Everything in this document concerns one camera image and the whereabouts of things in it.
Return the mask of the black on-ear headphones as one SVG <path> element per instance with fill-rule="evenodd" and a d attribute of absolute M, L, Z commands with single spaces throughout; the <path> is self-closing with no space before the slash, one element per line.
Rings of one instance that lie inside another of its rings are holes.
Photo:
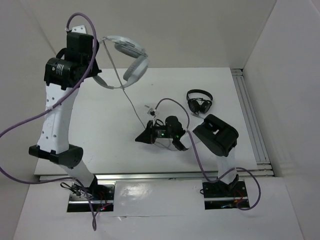
<path fill-rule="evenodd" d="M 202 97 L 190 98 L 191 94 L 202 94 L 207 96 L 209 99 Z M 206 114 L 213 104 L 213 96 L 211 93 L 202 89 L 191 89 L 186 93 L 186 100 L 189 110 L 196 116 L 199 114 Z"/>

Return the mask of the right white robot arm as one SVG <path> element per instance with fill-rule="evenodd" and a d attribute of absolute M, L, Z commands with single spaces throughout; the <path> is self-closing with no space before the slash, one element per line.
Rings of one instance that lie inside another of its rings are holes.
<path fill-rule="evenodd" d="M 201 124 L 193 130 L 183 129 L 176 116 L 168 116 L 164 124 L 147 122 L 145 130 L 135 141 L 152 145 L 157 139 L 169 139 L 178 151 L 196 149 L 201 143 L 217 157 L 218 177 L 208 182 L 218 182 L 218 190 L 223 196 L 230 196 L 236 189 L 239 175 L 235 167 L 235 147 L 239 137 L 238 131 L 213 114 L 207 115 Z"/>

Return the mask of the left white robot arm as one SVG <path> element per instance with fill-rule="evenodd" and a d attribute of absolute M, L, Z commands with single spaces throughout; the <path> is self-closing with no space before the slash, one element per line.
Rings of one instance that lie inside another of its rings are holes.
<path fill-rule="evenodd" d="M 81 78 L 85 72 L 88 77 L 101 72 L 93 57 L 94 43 L 92 35 L 69 32 L 66 48 L 46 63 L 45 109 L 48 113 L 44 116 L 37 144 L 28 150 L 31 156 L 48 160 L 64 169 L 70 177 L 78 179 L 83 184 L 80 192 L 88 200 L 97 197 L 102 187 L 82 160 L 84 150 L 69 143 L 69 128 Z"/>

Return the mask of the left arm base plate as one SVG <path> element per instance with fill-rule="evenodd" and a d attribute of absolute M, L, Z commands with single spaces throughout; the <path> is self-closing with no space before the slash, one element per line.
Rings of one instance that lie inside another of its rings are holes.
<path fill-rule="evenodd" d="M 85 192 L 76 184 L 69 185 L 65 182 L 60 183 L 63 189 L 69 191 L 69 199 L 67 205 L 68 213 L 84 213 L 90 212 L 89 202 L 86 198 Z M 94 212 L 112 212 L 114 210 L 114 196 L 116 185 L 114 182 L 109 182 L 103 185 L 104 189 L 98 190 L 92 195 L 88 193 Z"/>

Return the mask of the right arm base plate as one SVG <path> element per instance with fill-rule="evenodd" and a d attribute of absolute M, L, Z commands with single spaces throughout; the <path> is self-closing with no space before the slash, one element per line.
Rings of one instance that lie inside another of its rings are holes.
<path fill-rule="evenodd" d="M 199 193 L 204 197 L 204 207 L 206 210 L 236 209 L 250 207 L 248 193 L 244 181 L 238 181 L 235 187 L 227 191 L 219 183 L 203 182 Z"/>

